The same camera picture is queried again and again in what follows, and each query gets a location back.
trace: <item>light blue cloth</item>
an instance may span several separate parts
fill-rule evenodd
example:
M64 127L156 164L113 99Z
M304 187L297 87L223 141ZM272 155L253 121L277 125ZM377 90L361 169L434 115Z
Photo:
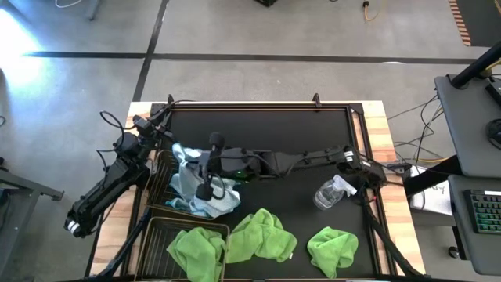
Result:
M239 183L219 177L212 178L211 187L214 188L214 194L219 197L223 195L223 189L225 189L224 198L221 200L211 198L209 201L197 198L196 188L204 181L198 176L197 168L189 162L196 161L201 155L201 150L184 148L180 143L176 143L172 145L172 153L179 162L179 173L172 176L169 186L174 188L182 198L175 198L165 204L208 218L216 218L233 212L233 209L240 204L240 195L233 190L233 187Z

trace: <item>wooden table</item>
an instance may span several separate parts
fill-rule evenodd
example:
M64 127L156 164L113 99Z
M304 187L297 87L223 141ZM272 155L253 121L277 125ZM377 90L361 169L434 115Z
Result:
M125 127L132 126L132 117L134 115L147 118L150 115L152 103L164 102L133 102L129 108L127 123ZM211 103L235 103L235 102L211 102ZM395 148L391 139L390 129L382 101L342 101L342 102L324 102L322 103L361 103L363 105L366 127L369 133L370 146L373 151L375 161L390 162L395 161ZM355 123L355 131L359 145L363 145L359 123ZM396 175L387 175L388 180L401 182ZM410 262L410 264L419 272L425 273L423 259L421 258L420 247L414 230L413 219L410 215L409 205L403 186L388 184L381 189L381 197L384 206L384 213L387 219L387 225L391 239L395 242L397 248ZM96 246L96 252L92 261L91 273L97 274L106 267L108 262L115 256L121 245L127 238L128 224L132 211L132 202L134 200L135 188L125 192L115 204L113 211L101 227L99 239ZM386 253L382 242L377 236L377 250L380 257L383 273L388 273ZM139 255L139 240L136 241L132 249L129 273L134 273L135 265Z

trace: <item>black table surface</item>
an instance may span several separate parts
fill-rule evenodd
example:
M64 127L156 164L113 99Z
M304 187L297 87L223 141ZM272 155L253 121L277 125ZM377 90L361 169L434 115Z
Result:
M286 153L321 150L353 144L345 110L295 111L176 111L171 130L183 146L208 150L209 135L220 132L226 146L247 149L279 150ZM338 269L338 277L371 277L374 274L372 246L366 236L362 208L345 198L327 211L320 211L313 196L320 186L337 173L334 167L293 172L286 179L254 181L241 186L242 203L234 212L216 222L232 230L243 218L266 208L276 215L285 230L297 238L292 259L275 260L253 257L226 265L225 278L325 278L311 263L308 241L323 227L353 233L359 248L351 267Z
M501 107L485 90L488 80L472 79L465 89L454 88L447 77L434 81L463 174L501 178L501 150L488 141L485 129L501 118Z

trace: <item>paper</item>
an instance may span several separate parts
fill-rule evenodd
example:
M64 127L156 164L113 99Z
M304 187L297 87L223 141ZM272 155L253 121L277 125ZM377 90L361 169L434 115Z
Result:
M419 175L426 168L413 166L410 170L411 176ZM422 211L437 212L444 215L452 215L451 195L449 192L449 181L444 181L432 186L421 193L417 193L410 201L410 207Z

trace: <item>keyboard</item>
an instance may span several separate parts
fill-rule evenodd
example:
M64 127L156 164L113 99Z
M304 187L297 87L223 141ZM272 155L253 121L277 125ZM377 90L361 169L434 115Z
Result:
M501 192L465 190L475 233L501 235Z

